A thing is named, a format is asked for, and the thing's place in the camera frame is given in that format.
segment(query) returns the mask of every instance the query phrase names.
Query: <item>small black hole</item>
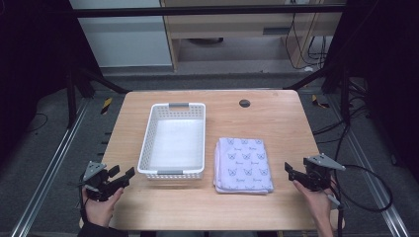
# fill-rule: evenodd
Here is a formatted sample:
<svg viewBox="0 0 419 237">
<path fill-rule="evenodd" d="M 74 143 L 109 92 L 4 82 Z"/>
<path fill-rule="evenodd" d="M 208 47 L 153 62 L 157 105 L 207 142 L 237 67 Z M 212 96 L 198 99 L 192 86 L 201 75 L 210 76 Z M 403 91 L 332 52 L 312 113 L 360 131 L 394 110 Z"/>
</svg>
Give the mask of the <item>small black hole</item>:
<svg viewBox="0 0 419 237">
<path fill-rule="evenodd" d="M 241 100 L 238 104 L 243 108 L 248 108 L 250 106 L 250 102 L 248 100 Z"/>
</svg>

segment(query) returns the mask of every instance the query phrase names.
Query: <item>sleeve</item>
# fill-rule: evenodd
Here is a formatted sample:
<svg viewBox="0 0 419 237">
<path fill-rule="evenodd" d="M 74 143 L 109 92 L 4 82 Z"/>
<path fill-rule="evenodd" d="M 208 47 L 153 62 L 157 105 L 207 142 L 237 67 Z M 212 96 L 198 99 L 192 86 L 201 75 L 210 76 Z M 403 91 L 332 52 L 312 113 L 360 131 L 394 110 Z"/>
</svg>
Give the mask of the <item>sleeve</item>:
<svg viewBox="0 0 419 237">
<path fill-rule="evenodd" d="M 128 233 L 126 231 L 117 230 L 114 228 L 106 228 L 90 222 L 85 222 L 80 232 L 77 235 L 78 237 L 127 237 Z"/>
</svg>

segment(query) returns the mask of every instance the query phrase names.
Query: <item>human hand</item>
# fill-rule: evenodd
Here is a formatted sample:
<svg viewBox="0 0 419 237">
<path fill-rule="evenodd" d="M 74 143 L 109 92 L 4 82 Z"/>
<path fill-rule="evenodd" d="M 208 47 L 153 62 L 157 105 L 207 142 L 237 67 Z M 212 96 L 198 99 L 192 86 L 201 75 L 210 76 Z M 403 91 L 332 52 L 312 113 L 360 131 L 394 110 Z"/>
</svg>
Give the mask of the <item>human hand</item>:
<svg viewBox="0 0 419 237">
<path fill-rule="evenodd" d="M 312 192 L 304 187 L 299 181 L 294 180 L 293 184 L 304 196 L 308 209 L 317 226 L 318 235 L 321 237 L 333 236 L 332 226 L 330 225 L 331 201 L 327 195 L 331 195 L 330 189 Z"/>
<path fill-rule="evenodd" d="M 95 201 L 88 198 L 86 189 L 83 188 L 82 195 L 87 220 L 90 223 L 108 228 L 114 212 L 115 203 L 117 203 L 123 193 L 124 189 L 119 188 L 107 201 Z"/>
</svg>

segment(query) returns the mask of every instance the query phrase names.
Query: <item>black pole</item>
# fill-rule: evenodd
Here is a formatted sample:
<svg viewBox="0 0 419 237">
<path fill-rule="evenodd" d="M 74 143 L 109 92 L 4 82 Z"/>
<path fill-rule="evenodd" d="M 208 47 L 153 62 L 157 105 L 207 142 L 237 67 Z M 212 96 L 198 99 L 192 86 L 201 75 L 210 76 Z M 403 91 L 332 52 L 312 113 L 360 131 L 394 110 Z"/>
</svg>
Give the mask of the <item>black pole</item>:
<svg viewBox="0 0 419 237">
<path fill-rule="evenodd" d="M 107 81 L 103 76 L 96 75 L 95 73 L 93 73 L 93 72 L 91 72 L 91 71 L 89 71 L 89 70 L 87 70 L 85 68 L 81 68 L 79 70 L 79 72 L 81 74 L 83 74 L 84 76 L 87 76 L 90 79 L 95 80 L 95 81 L 101 83 L 102 85 L 110 88 L 111 90 L 113 90 L 113 91 L 115 91 L 117 93 L 126 94 L 126 93 L 130 92 L 130 90 L 127 90 L 127 89 L 124 89 L 124 88 L 122 88 L 120 86 L 117 86 L 114 83 Z"/>
<path fill-rule="evenodd" d="M 67 128 L 70 128 L 77 118 L 77 110 L 76 110 L 76 96 L 75 96 L 75 89 L 73 78 L 71 75 L 71 71 L 67 71 L 65 76 L 65 82 L 67 86 L 67 103 L 68 103 L 68 125 Z"/>
<path fill-rule="evenodd" d="M 350 125 L 351 115 L 349 113 L 349 69 L 348 65 L 342 66 L 341 78 L 341 115 L 346 125 Z"/>
<path fill-rule="evenodd" d="M 356 10 L 363 6 L 348 7 L 345 4 L 301 4 L 301 5 L 246 5 L 246 6 L 200 6 L 200 7 L 155 7 L 122 9 L 75 9 L 51 11 L 49 14 L 72 18 L 103 17 L 150 17 L 184 15 L 225 14 L 274 14 L 274 13 L 333 13 Z"/>
<path fill-rule="evenodd" d="M 307 85 L 308 83 L 316 80 L 319 77 L 324 77 L 327 73 L 329 73 L 331 70 L 335 69 L 336 65 L 335 64 L 329 64 L 325 67 L 322 67 L 320 69 L 318 69 L 317 71 L 311 73 L 310 75 L 306 76 L 304 79 L 296 82 L 295 84 L 289 86 L 289 87 L 284 87 L 284 90 L 295 90 L 297 91 L 298 89 L 300 89 L 301 87 Z"/>
</svg>

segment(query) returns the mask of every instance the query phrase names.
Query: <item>black cable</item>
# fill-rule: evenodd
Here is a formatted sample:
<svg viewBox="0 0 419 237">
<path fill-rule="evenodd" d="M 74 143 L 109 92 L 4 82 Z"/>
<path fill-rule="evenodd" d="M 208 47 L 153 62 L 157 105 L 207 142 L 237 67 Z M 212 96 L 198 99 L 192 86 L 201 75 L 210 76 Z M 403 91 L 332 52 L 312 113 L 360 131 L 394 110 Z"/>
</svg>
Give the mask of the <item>black cable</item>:
<svg viewBox="0 0 419 237">
<path fill-rule="evenodd" d="M 78 189 L 79 189 L 80 215 L 81 215 L 81 218 L 83 219 L 83 221 L 85 223 L 87 223 L 88 219 L 87 219 L 87 213 L 86 213 L 86 203 L 89 200 L 89 198 L 87 198 L 86 202 L 83 201 L 83 186 L 84 186 L 83 177 L 84 177 L 84 174 L 85 173 L 83 173 L 80 176 Z"/>
<path fill-rule="evenodd" d="M 355 101 L 355 100 L 361 100 L 361 101 L 365 101 L 365 97 L 364 96 L 357 96 L 357 97 L 353 97 L 353 98 L 351 98 L 350 100 L 349 100 L 349 103 L 351 103 L 351 102 L 353 102 L 353 101 Z"/>
<path fill-rule="evenodd" d="M 351 119 L 354 119 L 355 117 L 357 117 L 357 116 L 355 116 L 355 114 L 356 114 L 357 112 L 359 112 L 359 111 L 361 111 L 361 110 L 364 110 L 364 109 L 366 109 L 366 108 L 367 108 L 366 106 L 361 106 L 361 107 L 357 108 L 356 110 L 352 111 L 352 112 L 350 113 Z M 313 132 L 313 135 L 318 135 L 318 134 L 321 134 L 321 133 L 324 133 L 324 132 L 330 131 L 330 130 L 332 130 L 332 129 L 336 128 L 337 126 L 339 126 L 339 125 L 340 125 L 340 124 L 342 124 L 342 123 L 344 123 L 344 120 L 343 120 L 343 119 L 341 119 L 341 120 L 339 120 L 339 121 L 337 121 L 337 122 L 335 122 L 335 123 L 333 123 L 333 124 L 327 125 L 327 126 L 325 126 L 325 127 L 322 127 L 322 128 L 320 128 L 320 129 L 318 129 L 318 130 L 314 131 L 314 132 Z"/>
<path fill-rule="evenodd" d="M 340 148 L 341 148 L 341 145 L 342 145 L 342 142 L 343 142 L 343 138 L 345 137 L 346 133 L 348 133 L 349 127 L 350 126 L 348 124 L 345 124 L 345 128 L 343 129 L 342 135 L 339 139 L 339 143 L 338 143 L 337 148 L 336 148 L 335 159 L 334 159 L 335 161 L 337 161 L 337 159 L 338 159 L 339 151 L 340 151 Z"/>
<path fill-rule="evenodd" d="M 39 125 L 38 127 L 34 128 L 34 129 L 31 129 L 31 130 L 27 130 L 26 132 L 33 132 L 33 131 L 39 130 L 39 129 L 41 129 L 41 127 L 46 125 L 46 123 L 48 122 L 48 116 L 46 114 L 36 113 L 36 116 L 43 116 L 45 118 L 45 121 L 41 125 Z"/>
<path fill-rule="evenodd" d="M 326 61 L 326 56 L 327 56 L 326 44 L 327 44 L 326 37 L 323 37 L 323 44 L 321 45 L 321 54 L 320 54 L 320 59 L 319 59 L 320 68 L 323 67 L 324 62 Z"/>
<path fill-rule="evenodd" d="M 310 41 L 310 44 L 308 45 L 308 50 L 307 50 L 308 57 L 313 59 L 313 60 L 318 60 L 320 58 L 320 56 L 326 57 L 326 55 L 327 55 L 327 52 L 325 52 L 325 39 L 326 39 L 326 37 L 323 37 L 323 44 L 322 44 L 320 52 L 311 52 L 311 48 L 312 48 L 312 45 L 314 43 L 314 39 L 315 39 L 315 37 L 312 37 L 311 41 Z"/>
<path fill-rule="evenodd" d="M 291 60 L 291 55 L 290 55 L 290 52 L 289 52 L 289 50 L 288 50 L 288 38 L 289 38 L 289 35 L 290 35 L 290 33 L 291 33 L 292 29 L 293 29 L 293 34 L 294 34 L 294 36 L 295 36 L 295 41 L 296 41 L 296 44 L 297 44 L 297 46 L 298 46 L 299 56 L 301 57 L 302 61 L 304 61 L 304 62 L 307 64 L 307 65 L 305 65 L 304 67 L 296 67 L 296 66 L 294 66 L 294 65 L 293 65 L 293 61 Z M 302 55 L 302 49 L 301 49 L 301 46 L 300 46 L 300 44 L 299 44 L 298 37 L 296 36 L 296 30 L 295 30 L 295 13 L 293 13 L 293 20 L 292 20 L 291 25 L 290 25 L 290 30 L 289 30 L 289 32 L 287 33 L 287 36 L 286 36 L 286 52 L 287 52 L 287 54 L 288 54 L 288 56 L 289 56 L 289 59 L 290 59 L 290 62 L 291 62 L 291 65 L 292 65 L 293 69 L 303 69 L 303 68 L 305 68 L 306 66 L 313 66 L 313 65 L 316 65 L 316 63 L 307 62 L 307 61 L 304 59 L 304 56 Z"/>
<path fill-rule="evenodd" d="M 338 209 L 338 237 L 342 237 L 343 236 L 343 208 L 340 207 Z"/>
<path fill-rule="evenodd" d="M 332 191 L 332 193 L 335 196 L 335 198 L 340 201 L 341 195 L 336 191 L 336 189 L 332 185 L 330 185 L 329 189 Z"/>
<path fill-rule="evenodd" d="M 338 141 L 338 140 L 340 140 L 340 137 L 336 138 L 336 139 L 333 139 L 333 140 L 328 140 L 328 141 L 316 141 L 315 143 L 316 144 L 332 143 L 332 142 L 335 142 L 335 141 Z"/>
<path fill-rule="evenodd" d="M 369 173 L 369 174 L 371 174 L 371 175 L 373 175 L 374 177 L 376 177 L 381 183 L 382 183 L 382 185 L 384 186 L 384 188 L 385 188 L 385 191 L 387 192 L 387 194 L 388 194 L 388 198 L 389 198 L 389 200 L 388 200 L 388 204 L 385 206 L 385 207 L 381 207 L 381 208 L 372 208 L 372 207 L 368 207 L 368 206 L 365 206 L 365 205 L 362 205 L 362 204 L 359 204 L 358 202 L 356 202 L 356 201 L 354 201 L 353 199 L 351 199 L 344 191 L 343 191 L 343 189 L 341 188 L 341 187 L 339 187 L 339 190 L 340 190 L 340 192 L 341 192 L 341 194 L 348 200 L 348 201 L 350 201 L 352 204 L 354 204 L 354 205 L 356 205 L 357 207 L 359 207 L 359 208 L 361 208 L 361 209 L 364 209 L 364 210 L 367 210 L 367 211 L 371 211 L 371 212 L 382 212 L 382 211 L 385 211 L 385 210 L 387 210 L 387 209 L 389 209 L 391 206 L 392 206 L 392 204 L 393 204 L 393 194 L 392 194 L 392 191 L 391 191 L 391 189 L 390 189 L 390 187 L 385 183 L 385 181 L 382 179 L 382 177 L 380 177 L 379 175 L 377 175 L 376 173 L 374 173 L 373 171 L 371 171 L 371 170 L 369 170 L 369 169 L 367 169 L 367 168 L 364 168 L 364 167 L 362 167 L 362 166 L 358 166 L 358 165 L 343 165 L 343 166 L 345 166 L 346 168 L 356 168 L 356 169 L 361 169 L 361 170 L 363 170 L 363 171 L 365 171 L 365 172 L 367 172 L 367 173 Z"/>
</svg>

